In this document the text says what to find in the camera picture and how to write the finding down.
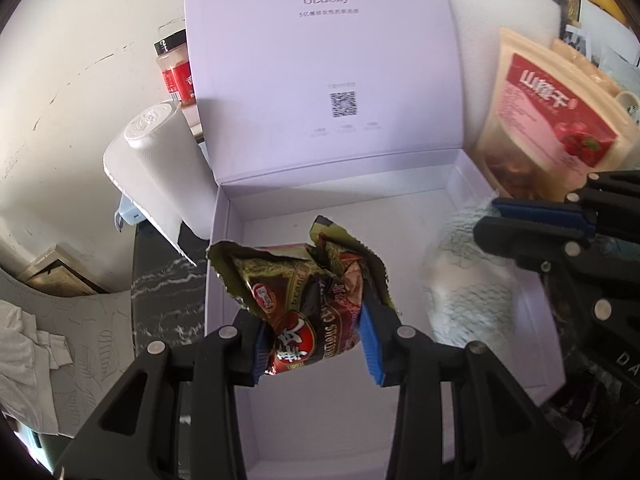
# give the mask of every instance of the open gift box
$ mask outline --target open gift box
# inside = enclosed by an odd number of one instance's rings
[[[468,84],[449,0],[186,0],[186,9],[220,186],[211,241],[307,242],[326,216],[385,263],[402,322],[431,334],[420,280],[428,250],[457,208],[493,194],[461,149]],[[513,272],[510,371],[539,404],[564,381],[558,337],[538,276]],[[209,269],[206,332],[237,311]],[[360,346],[237,387],[236,403],[249,478],[384,478],[398,389],[374,384]],[[446,388],[443,417],[448,460]]]

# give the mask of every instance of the silver screw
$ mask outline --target silver screw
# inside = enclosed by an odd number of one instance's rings
[[[402,339],[411,339],[415,336],[415,328],[408,325],[402,325],[398,327],[396,333],[398,334],[398,337],[401,337]]]
[[[468,346],[469,350],[471,350],[476,355],[482,355],[489,349],[489,347],[482,341],[472,341]]]
[[[238,335],[238,329],[235,326],[227,325],[218,330],[218,335],[222,339],[232,339]]]
[[[600,321],[606,321],[611,317],[611,304],[609,301],[602,298],[596,301],[596,306],[593,309],[594,314]]]
[[[564,245],[564,252],[567,254],[567,256],[577,256],[581,251],[582,248],[580,247],[578,242],[567,242]]]
[[[162,341],[152,341],[146,346],[146,351],[152,355],[158,355],[164,352],[166,345]]]

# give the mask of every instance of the box lid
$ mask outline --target box lid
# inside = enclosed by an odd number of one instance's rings
[[[220,184],[462,145],[448,0],[186,0],[186,21]]]

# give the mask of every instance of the jar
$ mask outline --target jar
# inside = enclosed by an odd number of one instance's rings
[[[156,63],[162,70],[164,83],[171,98],[180,101],[183,106],[195,104],[196,96],[187,51],[187,31],[179,30],[158,41],[154,46],[158,53]]]

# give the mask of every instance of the dried hawthorn bag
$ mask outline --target dried hawthorn bag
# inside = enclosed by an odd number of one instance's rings
[[[610,94],[549,49],[505,28],[500,36],[474,160],[501,194],[562,201],[589,173],[636,163],[639,130]]]
[[[297,244],[248,248],[222,241],[207,252],[226,291],[266,320],[274,348],[266,372],[277,374],[345,352],[360,341],[364,281],[393,307],[382,261],[347,231],[319,216]]]

